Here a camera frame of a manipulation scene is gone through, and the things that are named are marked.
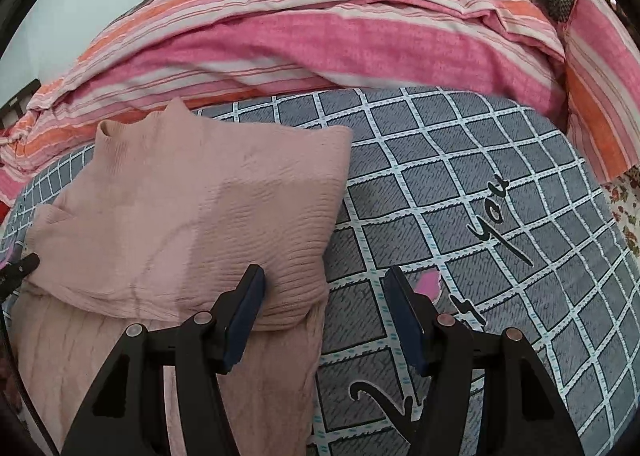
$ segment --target pink heart print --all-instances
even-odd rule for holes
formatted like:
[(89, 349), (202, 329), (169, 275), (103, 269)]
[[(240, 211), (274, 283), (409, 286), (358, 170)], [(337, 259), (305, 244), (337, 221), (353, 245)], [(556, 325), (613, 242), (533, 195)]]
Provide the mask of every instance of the pink heart print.
[(422, 274), (414, 289), (415, 293), (426, 295), (433, 303), (438, 301), (440, 291), (440, 272), (435, 268)]

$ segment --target striped fabric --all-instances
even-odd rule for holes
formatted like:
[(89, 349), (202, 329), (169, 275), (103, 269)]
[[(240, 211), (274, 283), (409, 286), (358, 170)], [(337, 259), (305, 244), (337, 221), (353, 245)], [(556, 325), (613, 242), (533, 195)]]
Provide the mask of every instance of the striped fabric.
[(568, 137), (610, 182), (640, 161), (640, 53), (603, 0), (576, 0), (561, 33)]
[(562, 124), (564, 50), (528, 0), (154, 0), (42, 87), (0, 148), (11, 204), (42, 167), (180, 96), (191, 108), (337, 86), (500, 94)]

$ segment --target gray checkered bedsheet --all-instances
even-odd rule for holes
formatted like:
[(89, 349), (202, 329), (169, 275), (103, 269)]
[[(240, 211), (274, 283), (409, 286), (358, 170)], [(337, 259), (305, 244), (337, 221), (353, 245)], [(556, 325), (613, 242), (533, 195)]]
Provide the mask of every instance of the gray checkered bedsheet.
[[(324, 256), (331, 293), (309, 456), (408, 449), (369, 395), (349, 393), (369, 382), (398, 409), (411, 396), (420, 416), (428, 379), (407, 367), (380, 287), (393, 264), (412, 284), (437, 267), (436, 307), (471, 327), (522, 329), (588, 456), (620, 435), (638, 406), (640, 273), (585, 161), (545, 118), (510, 100), (431, 87), (314, 92), (197, 113), (354, 131)], [(25, 188), (3, 251), (22, 244), (34, 206), (52, 201), (92, 155), (92, 145), (67, 155)], [(475, 372), (465, 455), (475, 452), (482, 383)]]

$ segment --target metal screw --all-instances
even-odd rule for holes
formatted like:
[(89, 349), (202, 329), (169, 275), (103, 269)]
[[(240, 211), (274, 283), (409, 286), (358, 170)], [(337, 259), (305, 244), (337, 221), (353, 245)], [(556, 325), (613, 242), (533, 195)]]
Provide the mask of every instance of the metal screw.
[(440, 315), (438, 315), (438, 324), (440, 326), (450, 327), (455, 323), (456, 320), (452, 315), (449, 315), (448, 313), (441, 313)]
[(142, 333), (142, 325), (132, 324), (127, 328), (127, 337), (137, 337)]
[(193, 317), (193, 321), (201, 326), (203, 324), (209, 324), (211, 322), (211, 319), (211, 314), (208, 311), (198, 312)]
[(518, 342), (522, 340), (522, 331), (518, 330), (517, 328), (508, 328), (507, 329), (507, 338), (514, 341), (514, 342)]

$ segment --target pink sweater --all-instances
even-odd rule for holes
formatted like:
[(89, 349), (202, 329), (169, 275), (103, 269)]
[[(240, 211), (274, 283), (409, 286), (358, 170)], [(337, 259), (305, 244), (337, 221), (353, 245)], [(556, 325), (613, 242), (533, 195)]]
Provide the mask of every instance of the pink sweater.
[(267, 295), (242, 362), (222, 378), (226, 410), (242, 456), (304, 452), (328, 292), (322, 253), (350, 140), (344, 127), (209, 120), (179, 100), (132, 125), (100, 124), (92, 162), (36, 210), (27, 245), (40, 267), (14, 309), (20, 371), (59, 444), (129, 323), (165, 327), (209, 309), (256, 262)]

